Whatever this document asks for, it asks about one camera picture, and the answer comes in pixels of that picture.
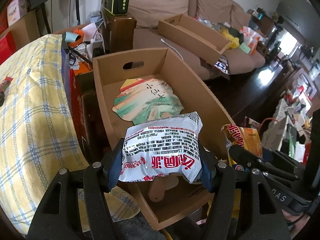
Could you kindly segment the person right hand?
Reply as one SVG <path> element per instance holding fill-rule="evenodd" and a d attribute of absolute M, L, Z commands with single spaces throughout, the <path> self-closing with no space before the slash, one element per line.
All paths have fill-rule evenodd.
<path fill-rule="evenodd" d="M 298 216 L 293 216 L 290 213 L 282 210 L 283 215 L 286 220 L 289 220 L 292 223 L 292 228 L 290 229 L 291 239 L 294 239 L 298 235 L 298 233 L 302 230 L 302 228 L 307 224 L 310 219 L 309 215 L 301 214 Z"/>

